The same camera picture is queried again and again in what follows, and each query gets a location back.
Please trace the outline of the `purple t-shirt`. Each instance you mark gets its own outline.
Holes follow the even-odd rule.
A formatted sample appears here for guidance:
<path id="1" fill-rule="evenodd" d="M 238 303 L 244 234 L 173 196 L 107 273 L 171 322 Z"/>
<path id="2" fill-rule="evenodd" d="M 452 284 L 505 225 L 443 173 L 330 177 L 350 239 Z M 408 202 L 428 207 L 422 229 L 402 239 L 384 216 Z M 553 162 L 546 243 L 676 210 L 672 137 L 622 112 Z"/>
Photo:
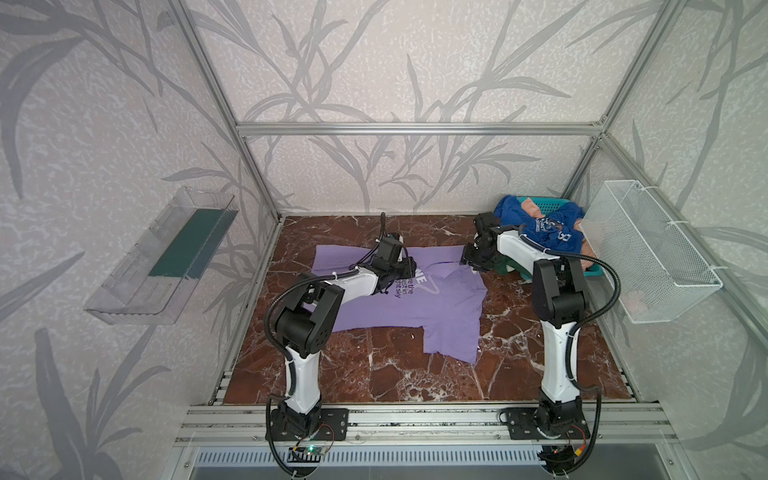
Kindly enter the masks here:
<path id="1" fill-rule="evenodd" d="M 461 246 L 412 248 L 415 276 L 394 282 L 386 294 L 342 305 L 333 330 L 421 327 L 426 353 L 474 364 L 487 288 L 480 274 L 460 263 L 462 251 Z"/>

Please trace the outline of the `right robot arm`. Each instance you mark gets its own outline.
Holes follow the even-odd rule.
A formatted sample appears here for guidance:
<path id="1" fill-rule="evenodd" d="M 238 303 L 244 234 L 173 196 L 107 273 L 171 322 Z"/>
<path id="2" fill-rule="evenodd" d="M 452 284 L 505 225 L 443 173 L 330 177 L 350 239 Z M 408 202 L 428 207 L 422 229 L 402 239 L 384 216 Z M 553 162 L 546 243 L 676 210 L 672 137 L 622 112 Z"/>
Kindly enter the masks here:
<path id="1" fill-rule="evenodd" d="M 619 300 L 621 281 L 607 262 L 587 255 L 560 252 L 532 241 L 519 226 L 500 225 L 491 212 L 473 218 L 476 235 L 465 245 L 461 262 L 491 271 L 512 260 L 532 276 L 532 308 L 543 333 L 545 371 L 536 409 L 519 410 L 509 420 L 512 438 L 558 439 L 586 424 L 581 394 L 589 389 L 577 381 L 577 339 L 581 328 L 607 313 Z M 614 284 L 607 304 L 587 316 L 587 283 L 581 262 L 602 267 Z"/>

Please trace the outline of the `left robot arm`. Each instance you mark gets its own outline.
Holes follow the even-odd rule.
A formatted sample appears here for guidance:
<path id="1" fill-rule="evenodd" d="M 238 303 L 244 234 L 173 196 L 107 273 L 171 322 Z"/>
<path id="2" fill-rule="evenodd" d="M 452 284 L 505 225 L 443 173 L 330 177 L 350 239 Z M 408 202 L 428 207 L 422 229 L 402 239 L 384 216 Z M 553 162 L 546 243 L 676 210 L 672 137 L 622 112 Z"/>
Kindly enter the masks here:
<path id="1" fill-rule="evenodd" d="M 274 432 L 299 440 L 321 428 L 320 352 L 341 307 L 358 298 L 386 294 L 398 280 L 415 276 L 417 264 L 380 215 L 377 243 L 361 259 L 327 275 L 301 274 L 277 295 L 263 319 L 267 340 L 284 357 L 286 393 L 267 408 L 267 437 Z"/>

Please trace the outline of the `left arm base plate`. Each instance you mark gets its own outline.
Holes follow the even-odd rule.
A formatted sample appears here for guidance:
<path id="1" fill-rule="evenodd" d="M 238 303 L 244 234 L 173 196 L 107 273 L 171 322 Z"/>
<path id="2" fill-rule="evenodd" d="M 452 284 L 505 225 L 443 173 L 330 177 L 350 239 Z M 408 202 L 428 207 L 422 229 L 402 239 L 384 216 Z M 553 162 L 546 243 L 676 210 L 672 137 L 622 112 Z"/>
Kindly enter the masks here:
<path id="1" fill-rule="evenodd" d="M 303 415 L 275 408 L 270 411 L 268 426 L 273 441 L 343 441 L 349 426 L 349 410 L 322 407 Z"/>

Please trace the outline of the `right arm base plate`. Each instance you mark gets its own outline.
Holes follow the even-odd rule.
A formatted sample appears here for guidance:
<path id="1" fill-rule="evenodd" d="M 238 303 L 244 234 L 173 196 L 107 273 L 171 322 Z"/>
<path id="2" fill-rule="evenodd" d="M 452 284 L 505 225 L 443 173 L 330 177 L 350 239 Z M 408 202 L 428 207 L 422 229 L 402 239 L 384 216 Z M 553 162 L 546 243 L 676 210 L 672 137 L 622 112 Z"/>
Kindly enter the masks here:
<path id="1" fill-rule="evenodd" d="M 509 407 L 499 419 L 512 440 L 588 440 L 588 422 L 580 409 L 555 407 Z"/>

